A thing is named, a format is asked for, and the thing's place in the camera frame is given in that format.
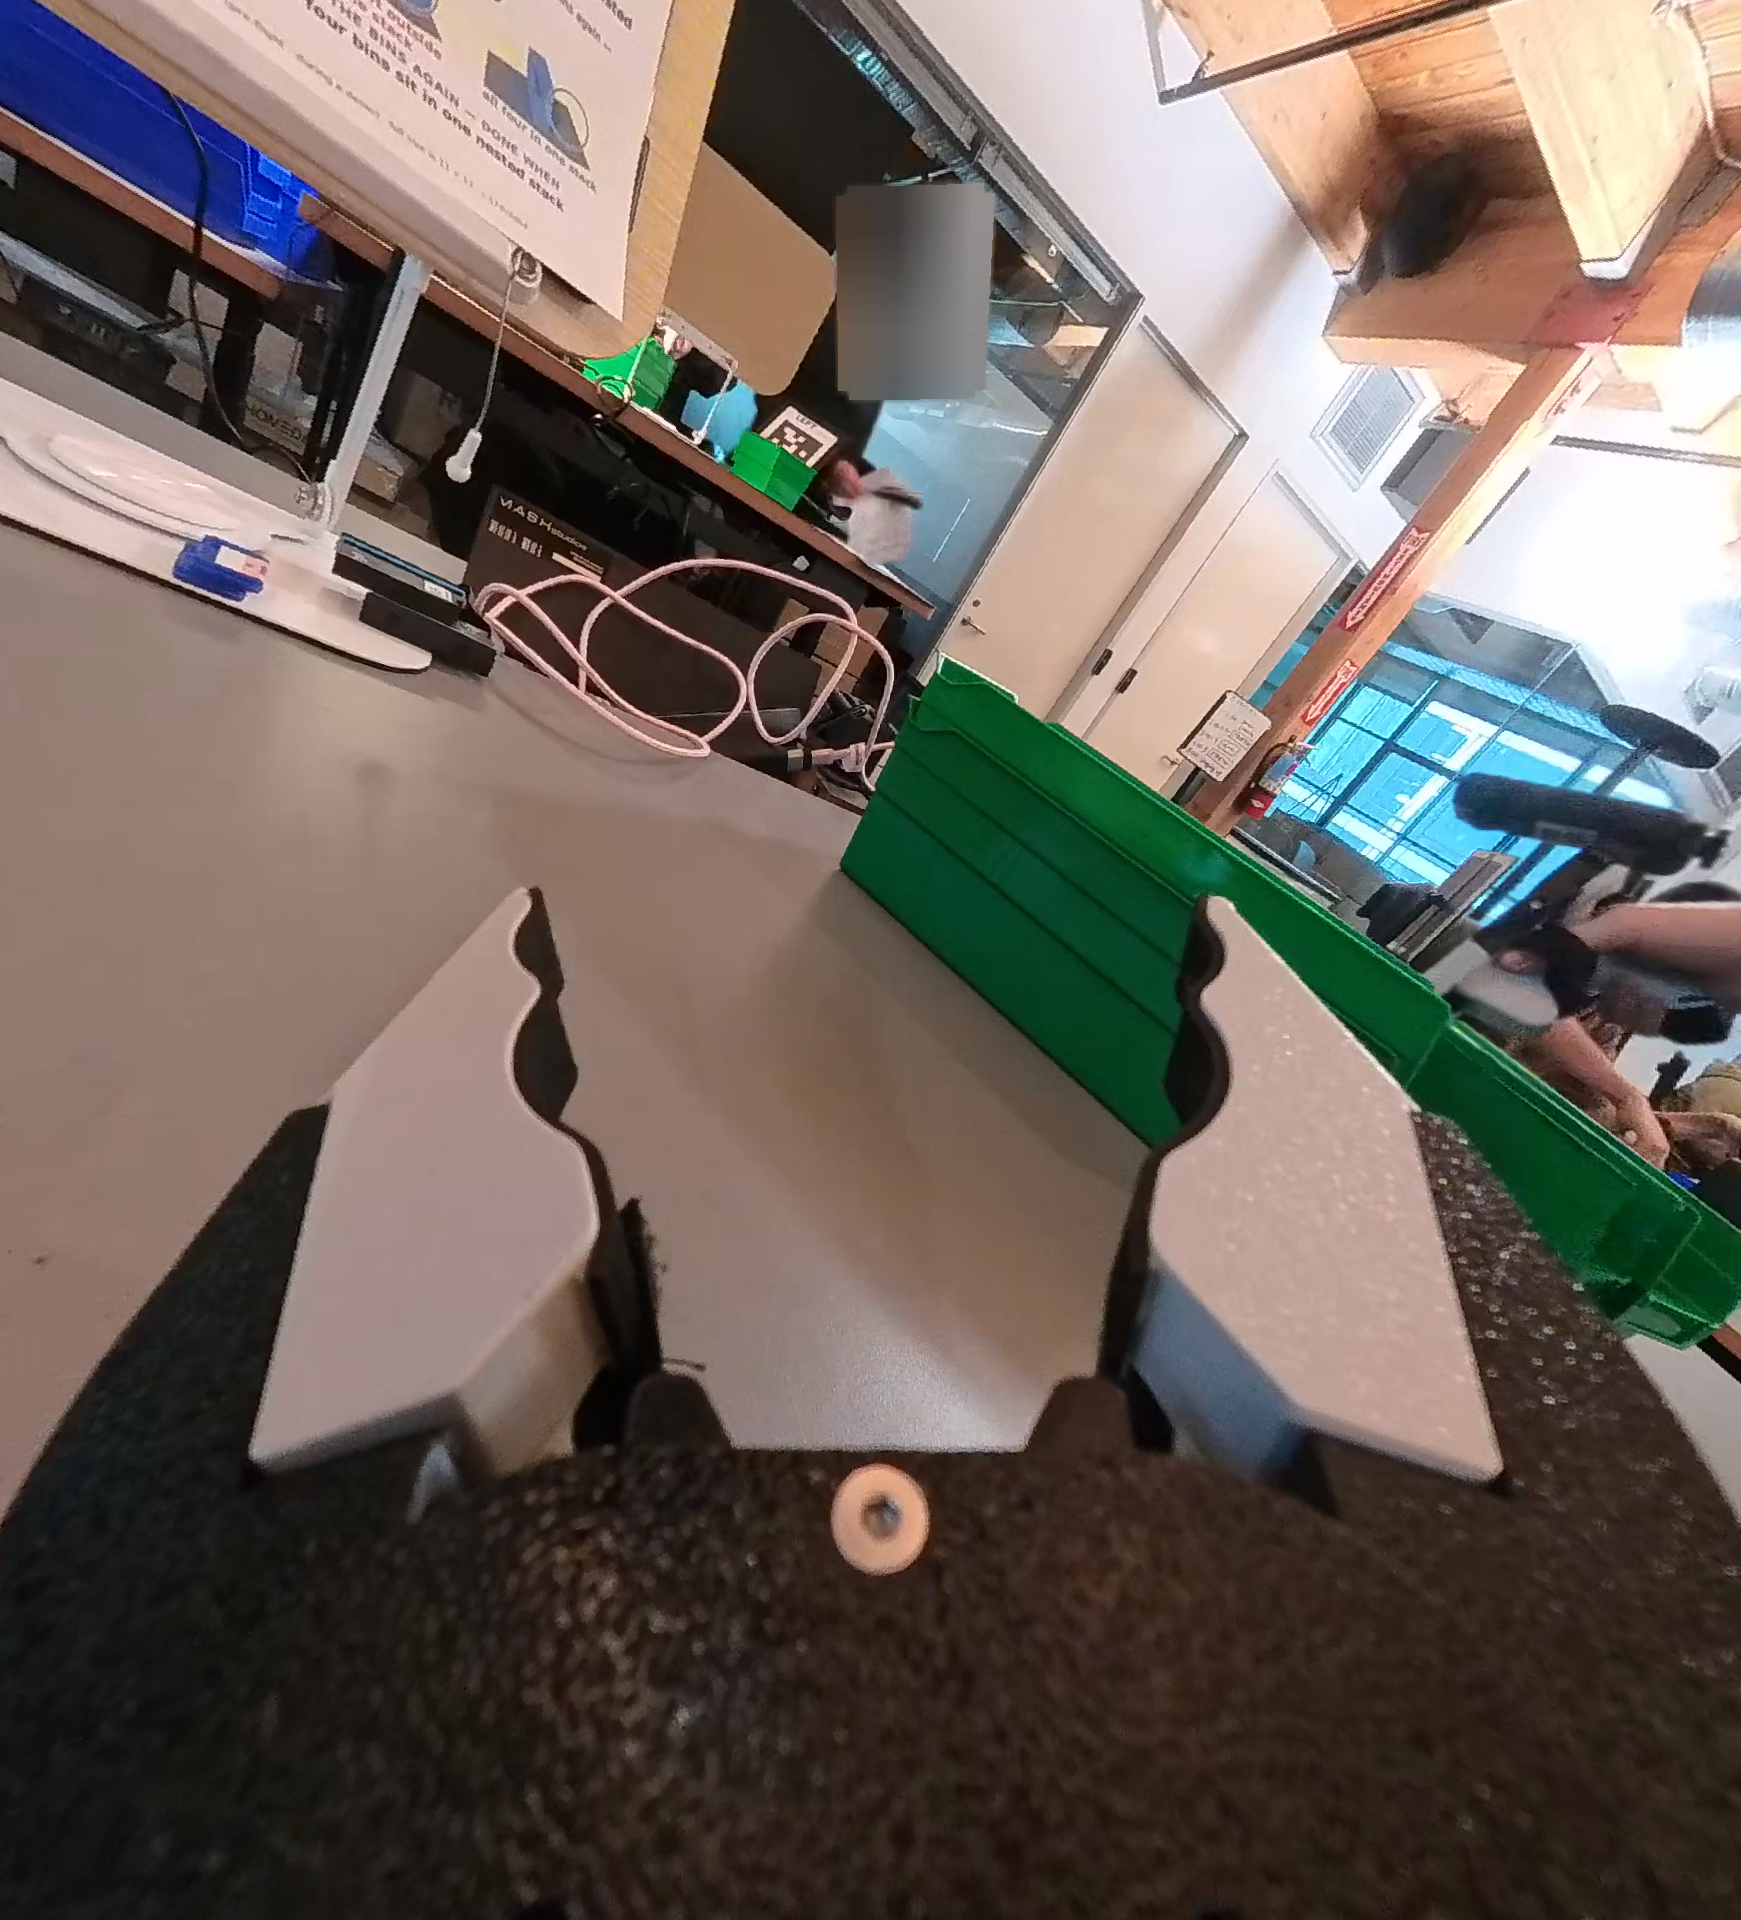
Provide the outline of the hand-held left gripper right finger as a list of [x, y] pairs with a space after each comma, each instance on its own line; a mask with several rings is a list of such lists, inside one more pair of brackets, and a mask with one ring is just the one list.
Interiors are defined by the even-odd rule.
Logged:
[[1486, 1487], [1505, 1453], [1417, 1107], [1224, 896], [1193, 906], [1099, 1374], [1178, 1453], [1256, 1483], [1338, 1442]]

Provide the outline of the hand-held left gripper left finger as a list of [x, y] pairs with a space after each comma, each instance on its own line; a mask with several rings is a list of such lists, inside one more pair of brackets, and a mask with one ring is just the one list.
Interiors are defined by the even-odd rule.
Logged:
[[336, 1082], [259, 1472], [443, 1439], [505, 1476], [607, 1446], [661, 1369], [641, 1212], [570, 1122], [564, 993], [546, 898], [514, 891]]

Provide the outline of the green bins clear case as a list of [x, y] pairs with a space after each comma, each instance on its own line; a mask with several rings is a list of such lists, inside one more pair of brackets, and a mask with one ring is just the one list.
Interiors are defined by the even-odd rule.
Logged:
[[695, 350], [687, 334], [658, 327], [628, 350], [584, 362], [579, 373], [595, 393], [658, 414]]

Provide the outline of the stack of blue bins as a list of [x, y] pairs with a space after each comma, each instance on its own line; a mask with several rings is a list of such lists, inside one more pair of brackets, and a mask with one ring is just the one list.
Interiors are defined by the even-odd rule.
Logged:
[[0, 109], [210, 234], [329, 283], [336, 254], [303, 217], [306, 180], [37, 3], [0, 3]]

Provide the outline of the black disc stand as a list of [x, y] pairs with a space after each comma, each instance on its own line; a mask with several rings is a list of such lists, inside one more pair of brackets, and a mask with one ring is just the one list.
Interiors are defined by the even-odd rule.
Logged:
[[1627, 748], [1613, 780], [1627, 778], [1645, 761], [1685, 773], [1709, 773], [1722, 763], [1722, 750], [1713, 743], [1646, 708], [1613, 702], [1603, 707], [1598, 723], [1603, 733]]

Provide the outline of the small whiteboard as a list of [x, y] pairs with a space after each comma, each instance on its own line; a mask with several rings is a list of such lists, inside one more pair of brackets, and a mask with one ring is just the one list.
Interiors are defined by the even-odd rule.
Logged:
[[1206, 780], [1228, 780], [1245, 765], [1269, 733], [1267, 713], [1235, 691], [1226, 691], [1181, 741], [1184, 769]]

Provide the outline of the white door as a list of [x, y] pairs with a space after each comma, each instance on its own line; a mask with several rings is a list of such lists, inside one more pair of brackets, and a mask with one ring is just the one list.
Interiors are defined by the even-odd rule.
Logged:
[[1098, 710], [1088, 743], [1160, 791], [1187, 775], [1181, 748], [1228, 694], [1249, 698], [1349, 565], [1338, 535], [1277, 472], [1229, 522]]
[[1235, 466], [1245, 430], [1148, 319], [1053, 440], [937, 644], [1057, 719]]

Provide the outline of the black flat box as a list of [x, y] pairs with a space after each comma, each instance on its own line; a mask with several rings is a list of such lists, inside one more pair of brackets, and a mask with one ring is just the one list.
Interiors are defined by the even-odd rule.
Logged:
[[424, 650], [434, 666], [487, 680], [503, 650], [486, 625], [461, 611], [428, 612], [371, 591], [359, 607], [359, 623]]

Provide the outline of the black cardboard box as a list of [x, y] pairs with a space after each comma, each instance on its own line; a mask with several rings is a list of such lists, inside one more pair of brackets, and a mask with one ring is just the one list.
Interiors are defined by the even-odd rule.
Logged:
[[846, 692], [852, 611], [732, 558], [635, 564], [493, 492], [465, 592], [510, 661], [666, 758], [752, 765], [811, 741]]

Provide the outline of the wooden workbench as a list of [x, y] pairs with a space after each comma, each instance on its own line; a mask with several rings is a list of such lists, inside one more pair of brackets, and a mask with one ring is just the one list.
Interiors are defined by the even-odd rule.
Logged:
[[0, 105], [0, 334], [295, 475], [348, 294], [329, 247], [220, 232]]
[[855, 577], [871, 598], [930, 620], [937, 615], [937, 603], [911, 587], [897, 574], [862, 562], [840, 538], [778, 504], [774, 498], [752, 487], [731, 467], [718, 463], [705, 448], [691, 442], [660, 415], [637, 408], [631, 402], [606, 396], [577, 366], [559, 350], [546, 346], [521, 326], [521, 317], [505, 323], [495, 310], [465, 295], [449, 279], [431, 275], [426, 283], [424, 301], [428, 307], [447, 315], [453, 323], [473, 331], [489, 344], [499, 344], [510, 358], [521, 362], [536, 375], [558, 387], [572, 402], [584, 403], [592, 414], [621, 427], [635, 444], [649, 450], [667, 467], [691, 475], [691, 485], [710, 492], [752, 520], [766, 522], [780, 538], [815, 559]]

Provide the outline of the small green bin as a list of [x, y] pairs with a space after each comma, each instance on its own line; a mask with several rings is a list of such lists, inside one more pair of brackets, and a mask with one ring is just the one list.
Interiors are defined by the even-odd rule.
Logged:
[[755, 430], [735, 444], [729, 467], [744, 485], [787, 509], [794, 509], [816, 479], [816, 472], [784, 457]]

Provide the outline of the brown cardboard panel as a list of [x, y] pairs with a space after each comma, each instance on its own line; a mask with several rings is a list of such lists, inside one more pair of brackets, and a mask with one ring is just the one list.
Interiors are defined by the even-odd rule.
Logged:
[[660, 315], [771, 398], [788, 392], [832, 307], [832, 252], [703, 146]]

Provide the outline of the instruction poster board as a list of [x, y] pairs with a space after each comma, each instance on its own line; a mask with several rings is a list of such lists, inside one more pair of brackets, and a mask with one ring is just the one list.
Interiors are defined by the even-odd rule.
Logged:
[[732, 5], [52, 5], [437, 281], [615, 348], [666, 303]]

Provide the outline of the wooden post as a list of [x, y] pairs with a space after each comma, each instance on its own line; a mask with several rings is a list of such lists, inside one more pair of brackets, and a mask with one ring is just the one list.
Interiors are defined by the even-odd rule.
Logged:
[[1478, 525], [1579, 408], [1596, 378], [1601, 350], [1550, 348], [1508, 386], [1474, 437], [1436, 481], [1332, 625], [1265, 707], [1258, 758], [1193, 796], [1193, 817], [1220, 836], [1240, 826], [1245, 794], [1269, 756], [1301, 745], [1355, 682], [1414, 607], [1436, 587]]

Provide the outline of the black wall screen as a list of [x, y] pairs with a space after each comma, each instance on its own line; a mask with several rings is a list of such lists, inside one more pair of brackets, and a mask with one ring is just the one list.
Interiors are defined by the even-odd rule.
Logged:
[[946, 123], [844, 5], [737, 3], [707, 142], [823, 252], [849, 188], [970, 176]]

